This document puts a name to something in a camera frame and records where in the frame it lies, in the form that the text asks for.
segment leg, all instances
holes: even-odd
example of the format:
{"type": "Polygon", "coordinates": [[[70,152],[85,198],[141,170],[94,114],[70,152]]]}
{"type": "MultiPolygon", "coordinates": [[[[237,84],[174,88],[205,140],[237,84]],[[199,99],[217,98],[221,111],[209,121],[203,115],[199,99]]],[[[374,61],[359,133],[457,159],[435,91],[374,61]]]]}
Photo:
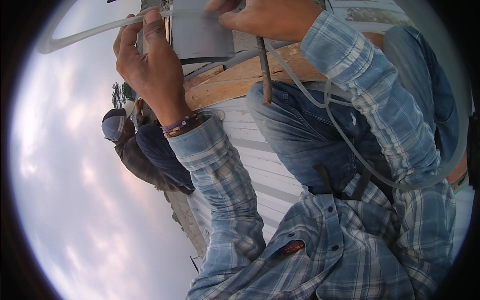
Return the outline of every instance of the leg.
{"type": "MultiPolygon", "coordinates": [[[[269,106],[262,105],[261,83],[254,85],[247,94],[248,109],[260,132],[290,173],[302,185],[308,186],[311,193],[326,193],[321,177],[314,170],[317,164],[325,166],[332,190],[341,192],[359,170],[354,154],[336,131],[326,110],[312,104],[294,85],[272,84],[273,97],[269,106]]],[[[310,93],[323,103],[323,92],[310,90],[310,93]]],[[[330,109],[365,159],[383,159],[370,126],[358,111],[333,103],[330,109]]]]}
{"type": "Polygon", "coordinates": [[[179,186],[185,186],[189,190],[193,189],[190,172],[177,160],[159,126],[150,124],[140,127],[136,140],[142,152],[157,169],[179,186]]]}
{"type": "Polygon", "coordinates": [[[448,162],[458,143],[458,116],[434,52],[418,30],[396,25],[385,33],[384,54],[398,69],[398,82],[415,98],[425,122],[432,129],[437,125],[435,142],[442,162],[448,162]]]}

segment plaid shirt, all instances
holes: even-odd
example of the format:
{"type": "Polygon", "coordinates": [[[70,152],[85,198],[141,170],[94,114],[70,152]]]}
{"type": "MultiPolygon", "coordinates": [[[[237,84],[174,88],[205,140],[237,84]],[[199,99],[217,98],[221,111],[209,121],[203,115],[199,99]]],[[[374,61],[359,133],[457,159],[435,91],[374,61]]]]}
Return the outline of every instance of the plaid shirt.
{"type": "MultiPolygon", "coordinates": [[[[136,118],[138,128],[142,125],[148,124],[150,120],[148,117],[144,117],[140,114],[137,114],[136,118]]],[[[141,180],[155,185],[162,191],[182,192],[187,195],[192,193],[192,191],[189,191],[184,187],[178,187],[170,177],[157,169],[150,160],[148,160],[137,145],[136,135],[115,146],[115,151],[117,151],[117,154],[120,156],[122,163],[127,169],[141,180]]]]}
{"type": "MultiPolygon", "coordinates": [[[[325,11],[301,47],[310,63],[353,94],[396,182],[422,182],[438,172],[432,131],[378,48],[325,11]]],[[[169,142],[212,211],[210,244],[188,299],[423,299],[451,266],[456,207],[446,180],[422,190],[394,189],[394,205],[371,182],[361,201],[312,195],[304,187],[265,245],[250,176],[220,121],[210,116],[169,142]],[[305,247],[278,251],[294,240],[305,247]]]]}

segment beaded bracelet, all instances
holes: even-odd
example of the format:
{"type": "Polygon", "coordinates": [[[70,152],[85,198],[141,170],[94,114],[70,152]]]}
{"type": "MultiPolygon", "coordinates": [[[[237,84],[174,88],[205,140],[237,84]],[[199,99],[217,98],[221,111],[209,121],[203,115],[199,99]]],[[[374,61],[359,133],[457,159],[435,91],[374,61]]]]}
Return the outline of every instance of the beaded bracelet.
{"type": "Polygon", "coordinates": [[[175,124],[172,124],[172,125],[169,125],[169,126],[165,126],[165,127],[161,127],[162,128],[162,131],[163,131],[163,135],[167,138],[171,137],[170,135],[174,132],[177,132],[185,127],[189,127],[191,126],[192,124],[195,123],[195,121],[197,121],[199,119],[200,116],[198,116],[197,114],[193,114],[193,116],[189,117],[189,116],[185,116],[183,118],[183,120],[180,120],[178,121],[177,123],[175,124]]]}

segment worker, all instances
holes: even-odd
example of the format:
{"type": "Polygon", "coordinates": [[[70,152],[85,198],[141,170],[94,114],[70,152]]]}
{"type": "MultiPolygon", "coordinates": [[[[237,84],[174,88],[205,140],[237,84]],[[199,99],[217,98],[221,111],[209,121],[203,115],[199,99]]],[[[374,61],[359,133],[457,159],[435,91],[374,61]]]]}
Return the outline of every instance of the worker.
{"type": "MultiPolygon", "coordinates": [[[[224,13],[219,21],[227,29],[301,42],[305,59],[352,94],[356,111],[330,106],[361,153],[367,155],[365,143],[371,144],[401,184],[438,173],[439,153],[448,150],[437,151],[434,124],[438,131],[456,111],[443,71],[418,31],[392,27],[384,54],[312,0],[250,0],[241,12],[230,12],[238,2],[211,0],[206,9],[224,13]],[[437,96],[444,101],[440,111],[437,96]]],[[[262,88],[255,85],[247,94],[251,114],[303,185],[300,200],[266,245],[238,151],[217,117],[188,108],[181,65],[161,17],[155,8],[142,14],[143,24],[120,29],[117,71],[158,116],[212,213],[210,243],[188,299],[427,299],[435,292],[453,259],[456,206],[446,180],[421,190],[394,189],[393,204],[369,182],[352,199],[358,164],[325,112],[279,82],[264,107],[262,88]],[[134,46],[142,28],[146,55],[134,46]]],[[[312,94],[323,102],[323,93],[312,94]]],[[[450,143],[444,138],[450,136],[441,136],[442,146],[450,143]]]]}
{"type": "Polygon", "coordinates": [[[122,108],[111,109],[102,120],[105,138],[115,144],[115,151],[127,169],[139,179],[166,192],[191,195],[195,188],[187,171],[175,157],[163,132],[142,115],[143,99],[127,101],[122,108]],[[135,109],[138,132],[129,116],[135,109]]]}

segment jeans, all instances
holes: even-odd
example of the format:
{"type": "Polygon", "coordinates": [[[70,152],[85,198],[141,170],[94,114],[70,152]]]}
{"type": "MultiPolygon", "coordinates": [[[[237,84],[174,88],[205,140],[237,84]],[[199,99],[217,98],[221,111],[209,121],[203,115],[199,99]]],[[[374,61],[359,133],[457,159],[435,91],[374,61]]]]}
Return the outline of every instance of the jeans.
{"type": "Polygon", "coordinates": [[[177,160],[175,153],[159,126],[148,124],[139,128],[136,135],[137,144],[150,162],[177,186],[193,190],[190,172],[177,160]]]}
{"type": "MultiPolygon", "coordinates": [[[[435,54],[420,32],[403,25],[396,25],[385,33],[384,54],[398,69],[398,82],[413,95],[425,122],[432,129],[436,124],[435,142],[442,161],[448,161],[458,141],[458,119],[450,85],[435,54]]],[[[319,164],[327,172],[331,190],[341,193],[356,173],[362,173],[363,164],[337,132],[325,109],[312,104],[295,85],[283,82],[272,82],[272,85],[269,106],[262,105],[262,83],[256,83],[246,97],[260,132],[290,173],[311,193],[328,193],[314,169],[319,164]]],[[[315,100],[324,102],[322,91],[309,92],[315,100]]],[[[392,180],[365,117],[354,108],[335,103],[330,103],[330,110],[363,158],[373,162],[379,173],[392,180]]],[[[371,181],[392,199],[391,187],[375,177],[371,181]]]]}

